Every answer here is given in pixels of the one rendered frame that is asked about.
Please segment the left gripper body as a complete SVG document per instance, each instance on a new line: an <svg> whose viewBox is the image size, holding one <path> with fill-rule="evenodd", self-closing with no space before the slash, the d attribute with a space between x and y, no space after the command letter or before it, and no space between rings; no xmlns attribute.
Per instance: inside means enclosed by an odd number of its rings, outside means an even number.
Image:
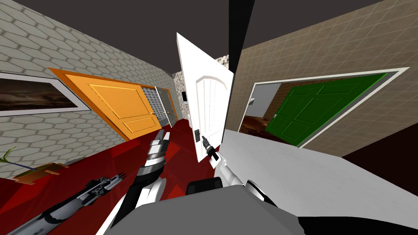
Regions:
<svg viewBox="0 0 418 235"><path fill-rule="evenodd" d="M166 154L169 145L169 140L152 141L148 151L149 157L161 157Z"/></svg>

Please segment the brown picture in white frame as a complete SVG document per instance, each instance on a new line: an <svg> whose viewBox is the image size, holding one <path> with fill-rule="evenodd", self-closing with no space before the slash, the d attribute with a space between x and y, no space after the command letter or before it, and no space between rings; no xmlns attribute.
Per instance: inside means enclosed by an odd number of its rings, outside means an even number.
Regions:
<svg viewBox="0 0 418 235"><path fill-rule="evenodd" d="M89 110L57 78L0 73L0 117Z"/></svg>

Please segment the green plant in orange box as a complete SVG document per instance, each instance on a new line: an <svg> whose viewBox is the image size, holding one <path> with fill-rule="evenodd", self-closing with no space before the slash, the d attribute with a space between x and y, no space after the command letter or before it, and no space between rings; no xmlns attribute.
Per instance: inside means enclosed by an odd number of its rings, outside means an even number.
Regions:
<svg viewBox="0 0 418 235"><path fill-rule="evenodd" d="M7 160L6 156L14 148L15 147L9 149L3 155L3 157L0 157L0 162L20 166L20 167L23 167L23 168L27 169L27 171L24 171L21 174L18 174L18 175L14 176L12 178L18 183L33 185L33 184L35 184L34 183L35 180L41 179L41 178L46 177L47 175L50 175L50 174L59 175L58 170L63 169L63 168L69 168L69 166L67 166L65 164L54 163L54 162L50 162L50 163L47 163L47 164L44 164L44 165L41 165L41 166L38 166L38 167L35 167L35 168L29 167L29 166L24 166L24 165L17 164L17 163L12 163L12 162Z"/></svg>

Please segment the grey door leaf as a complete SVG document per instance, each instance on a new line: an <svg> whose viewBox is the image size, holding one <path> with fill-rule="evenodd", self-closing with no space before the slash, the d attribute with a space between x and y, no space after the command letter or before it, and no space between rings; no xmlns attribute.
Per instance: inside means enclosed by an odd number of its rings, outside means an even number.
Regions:
<svg viewBox="0 0 418 235"><path fill-rule="evenodd" d="M173 102L171 100L169 90L162 89L160 87L155 87L158 97L162 103L164 114L169 121L170 127L174 127L175 123L177 122L176 113L173 107Z"/></svg>

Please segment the orange door leaf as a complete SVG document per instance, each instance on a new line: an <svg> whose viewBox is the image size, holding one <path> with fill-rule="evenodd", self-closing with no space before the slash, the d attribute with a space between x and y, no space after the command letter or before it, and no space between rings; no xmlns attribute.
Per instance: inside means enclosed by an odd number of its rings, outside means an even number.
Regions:
<svg viewBox="0 0 418 235"><path fill-rule="evenodd" d="M161 125L140 85L67 74L78 95L127 140Z"/></svg>

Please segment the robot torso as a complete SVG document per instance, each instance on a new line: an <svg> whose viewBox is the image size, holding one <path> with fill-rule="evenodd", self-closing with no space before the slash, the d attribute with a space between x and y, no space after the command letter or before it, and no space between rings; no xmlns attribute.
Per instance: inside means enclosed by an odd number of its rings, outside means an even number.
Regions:
<svg viewBox="0 0 418 235"><path fill-rule="evenodd" d="M305 235L252 181L141 205L104 235Z"/></svg>

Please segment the long dark grey mechanical object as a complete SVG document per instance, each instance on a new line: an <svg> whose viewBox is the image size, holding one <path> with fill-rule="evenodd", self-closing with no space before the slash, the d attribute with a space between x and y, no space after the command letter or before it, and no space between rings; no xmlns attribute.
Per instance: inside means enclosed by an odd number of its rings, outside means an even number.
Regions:
<svg viewBox="0 0 418 235"><path fill-rule="evenodd" d="M107 194L125 177L126 174L122 172L112 178L101 177L97 180L91 180L81 191L53 205L7 235L47 235L82 207L93 204L100 196Z"/></svg>

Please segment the white door leaf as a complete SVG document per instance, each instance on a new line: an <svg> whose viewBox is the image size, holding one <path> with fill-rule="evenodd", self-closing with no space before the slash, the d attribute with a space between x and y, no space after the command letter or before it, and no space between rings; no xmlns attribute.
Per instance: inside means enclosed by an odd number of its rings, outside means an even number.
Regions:
<svg viewBox="0 0 418 235"><path fill-rule="evenodd" d="M201 136L214 148L221 145L234 74L179 33L176 39L197 161L201 162L207 156ZM199 142L195 142L196 129Z"/></svg>

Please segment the green door leaf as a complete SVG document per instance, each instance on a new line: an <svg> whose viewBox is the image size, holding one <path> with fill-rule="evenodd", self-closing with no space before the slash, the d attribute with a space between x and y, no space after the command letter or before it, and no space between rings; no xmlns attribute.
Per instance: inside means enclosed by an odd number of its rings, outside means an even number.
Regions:
<svg viewBox="0 0 418 235"><path fill-rule="evenodd" d="M295 86L265 130L298 146L384 76L381 73Z"/></svg>

